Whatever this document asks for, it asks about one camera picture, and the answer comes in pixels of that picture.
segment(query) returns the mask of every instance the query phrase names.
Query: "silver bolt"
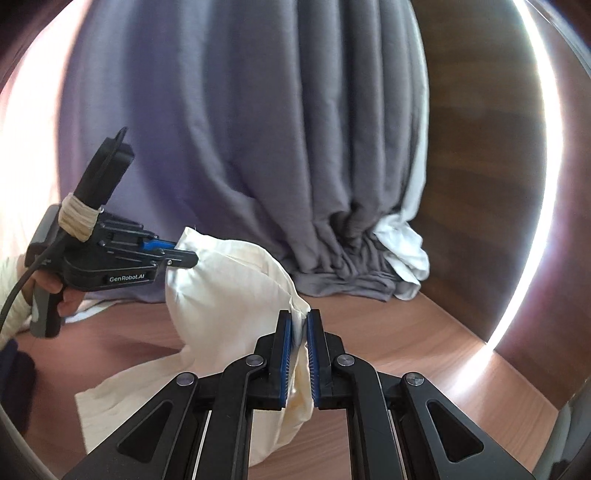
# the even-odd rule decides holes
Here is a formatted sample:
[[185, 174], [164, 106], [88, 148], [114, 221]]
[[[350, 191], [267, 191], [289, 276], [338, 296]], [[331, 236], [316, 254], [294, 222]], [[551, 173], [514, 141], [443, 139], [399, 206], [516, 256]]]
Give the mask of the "silver bolt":
[[189, 372], [177, 375], [177, 385], [179, 387], [188, 387], [195, 383], [195, 375]]
[[246, 357], [246, 364], [249, 367], [258, 367], [259, 365], [262, 365], [263, 362], [263, 357], [260, 355], [248, 355]]
[[336, 362], [342, 367], [350, 367], [355, 363], [355, 357], [344, 353], [336, 358]]
[[410, 372], [409, 374], [406, 374], [406, 381], [408, 385], [418, 387], [419, 385], [423, 384], [425, 377], [416, 372]]

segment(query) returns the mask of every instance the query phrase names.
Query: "dark wood wall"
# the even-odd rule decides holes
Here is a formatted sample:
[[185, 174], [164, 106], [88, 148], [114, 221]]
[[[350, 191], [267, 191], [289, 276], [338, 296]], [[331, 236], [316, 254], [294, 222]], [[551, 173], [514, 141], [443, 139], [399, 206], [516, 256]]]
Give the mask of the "dark wood wall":
[[[427, 185], [413, 222], [431, 258], [423, 292], [488, 340], [540, 212], [540, 81], [511, 1], [414, 7], [431, 85]], [[591, 79], [536, 15], [558, 80], [564, 160], [545, 256], [498, 351], [561, 407], [591, 375]]]

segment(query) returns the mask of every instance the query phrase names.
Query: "sleeve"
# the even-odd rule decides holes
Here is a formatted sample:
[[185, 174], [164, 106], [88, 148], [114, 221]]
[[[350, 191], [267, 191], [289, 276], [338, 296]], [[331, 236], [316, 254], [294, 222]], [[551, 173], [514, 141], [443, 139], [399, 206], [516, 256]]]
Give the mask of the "sleeve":
[[[0, 308], [18, 281], [17, 263], [18, 257], [0, 260]], [[22, 293], [19, 293], [0, 332], [0, 350], [18, 333], [30, 314], [31, 306]]]

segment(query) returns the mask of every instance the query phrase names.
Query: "light strip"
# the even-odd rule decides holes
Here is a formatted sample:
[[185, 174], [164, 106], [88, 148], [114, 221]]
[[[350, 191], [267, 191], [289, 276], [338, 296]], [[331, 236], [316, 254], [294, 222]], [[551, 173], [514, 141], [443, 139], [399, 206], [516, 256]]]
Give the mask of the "light strip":
[[531, 243], [530, 253], [525, 262], [525, 267], [513, 296], [507, 305], [505, 313], [496, 326], [487, 346], [491, 350], [496, 348], [505, 332], [515, 318], [525, 294], [534, 278], [535, 272], [544, 254], [552, 224], [554, 204], [556, 202], [556, 191], [558, 188], [558, 174], [562, 163], [563, 133], [562, 117], [560, 115], [560, 98], [556, 76], [550, 63], [550, 56], [544, 47], [540, 32], [535, 26], [533, 17], [524, 0], [512, 0], [519, 12], [525, 31], [530, 39], [534, 50], [535, 61], [538, 67], [538, 75], [542, 89], [542, 100], [544, 102], [544, 118], [546, 123], [546, 179], [544, 186], [544, 197], [540, 210], [540, 218], [535, 229], [534, 240]]

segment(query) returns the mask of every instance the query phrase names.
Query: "black cable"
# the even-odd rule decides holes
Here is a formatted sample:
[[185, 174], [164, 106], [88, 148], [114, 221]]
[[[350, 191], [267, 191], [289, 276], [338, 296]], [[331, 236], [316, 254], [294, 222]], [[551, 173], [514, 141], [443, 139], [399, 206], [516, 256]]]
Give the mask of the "black cable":
[[22, 274], [21, 278], [19, 278], [16, 285], [14, 285], [8, 294], [8, 297], [2, 306], [2, 310], [0, 311], [0, 331], [2, 331], [4, 322], [8, 317], [8, 313], [10, 312], [12, 304], [17, 299], [19, 292], [25, 286], [27, 281], [33, 276], [33, 274], [39, 269], [46, 258], [49, 257], [57, 248], [61, 247], [63, 242], [66, 241], [68, 237], [69, 235], [64, 230], [60, 230], [56, 236], [56, 239], [51, 243], [51, 245], [49, 245], [49, 247], [47, 247], [43, 253], [35, 259], [31, 266], [27, 268], [26, 272]]

